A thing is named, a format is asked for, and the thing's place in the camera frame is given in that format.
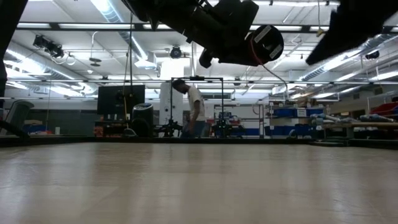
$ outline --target red object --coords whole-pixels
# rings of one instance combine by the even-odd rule
[[[398,102],[386,103],[378,106],[376,109],[371,111],[371,114],[378,114],[380,116],[396,116],[394,110],[398,107]]]

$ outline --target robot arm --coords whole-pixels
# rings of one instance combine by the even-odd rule
[[[219,63],[258,66],[278,59],[284,49],[282,34],[274,26],[260,26],[248,35],[259,6],[252,0],[122,0],[152,30],[159,23],[205,48],[199,61],[208,68]]]

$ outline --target cable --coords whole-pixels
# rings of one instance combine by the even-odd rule
[[[317,37],[320,37],[325,31],[321,28],[321,4],[320,0],[318,0],[318,32]]]
[[[321,4],[318,0],[318,28],[321,29]]]
[[[132,24],[132,17],[133,14],[130,13],[130,94],[133,94],[133,89],[132,89],[132,30],[133,30],[133,24]]]
[[[289,98],[289,88],[287,86],[287,82],[282,79],[281,77],[279,77],[278,75],[276,75],[274,72],[272,72],[271,70],[269,70],[265,65],[262,64],[261,59],[259,59],[259,57],[256,54],[256,51],[254,51],[254,46],[253,46],[253,40],[254,39],[254,35],[252,35],[251,40],[250,40],[250,47],[251,47],[251,52],[253,54],[254,59],[257,61],[257,63],[259,65],[261,65],[263,68],[265,68],[269,73],[271,73],[271,75],[275,76],[276,78],[278,78],[280,81],[282,81],[285,86],[286,86],[286,94],[287,94],[287,98]]]

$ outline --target black equipment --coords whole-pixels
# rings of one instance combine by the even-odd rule
[[[252,0],[122,0],[139,20],[155,31],[162,22],[204,47],[199,59],[208,68],[211,60],[258,66],[278,59],[284,49],[282,34],[274,26],[260,26],[248,35],[259,6]]]
[[[134,106],[131,127],[138,137],[153,137],[154,106],[150,103]]]
[[[44,38],[42,35],[36,35],[33,46],[38,49],[44,49],[45,52],[49,53],[51,57],[54,58],[63,58],[65,55],[65,52],[62,50],[62,45],[55,44],[54,42]]]
[[[329,31],[307,58],[307,63],[321,62],[381,34],[385,21],[397,11],[397,0],[340,0],[337,11],[331,13]]]
[[[134,106],[145,102],[145,85],[99,87],[97,113],[125,114],[125,101],[127,114],[131,114]]]
[[[172,59],[178,59],[178,58],[181,58],[181,56],[182,56],[182,51],[181,51],[180,47],[173,46],[173,49],[170,52],[170,57]]]
[[[155,128],[154,132],[157,134],[164,133],[165,138],[171,138],[174,137],[174,131],[178,131],[177,137],[179,137],[182,128],[183,127],[181,125],[178,125],[178,122],[173,122],[172,120],[170,120],[168,124],[161,125]]]

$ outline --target wire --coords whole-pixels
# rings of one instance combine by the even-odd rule
[[[124,96],[124,87],[126,86],[126,78],[127,78],[127,66],[129,65],[129,51],[130,51],[130,45],[129,45],[129,48],[128,48],[128,50],[127,50],[127,53],[126,53],[126,68],[125,68],[125,70],[124,70],[124,82],[123,82],[123,90],[122,90],[122,93],[123,93],[123,100],[124,100],[124,119],[126,119],[127,120],[127,106],[126,106],[126,97]]]
[[[318,0],[318,28],[321,29],[321,4]]]
[[[287,86],[287,82],[286,82],[283,78],[279,77],[277,74],[275,74],[274,72],[272,72],[271,70],[269,70],[265,65],[262,64],[261,59],[259,59],[259,57],[258,57],[257,54],[256,54],[256,51],[254,50],[254,46],[253,46],[253,41],[254,41],[254,40],[253,40],[253,39],[254,39],[254,35],[252,35],[251,40],[250,40],[251,52],[252,52],[252,54],[253,54],[254,59],[257,61],[257,63],[258,63],[259,65],[261,65],[261,66],[262,66],[263,68],[265,68],[269,73],[271,73],[271,75],[275,76],[276,78],[278,78],[280,81],[282,81],[282,82],[285,84],[285,86],[286,86],[287,98],[289,98],[289,88],[288,88],[288,86]]]
[[[325,31],[321,28],[321,4],[320,0],[318,0],[318,32],[317,37],[320,37]]]

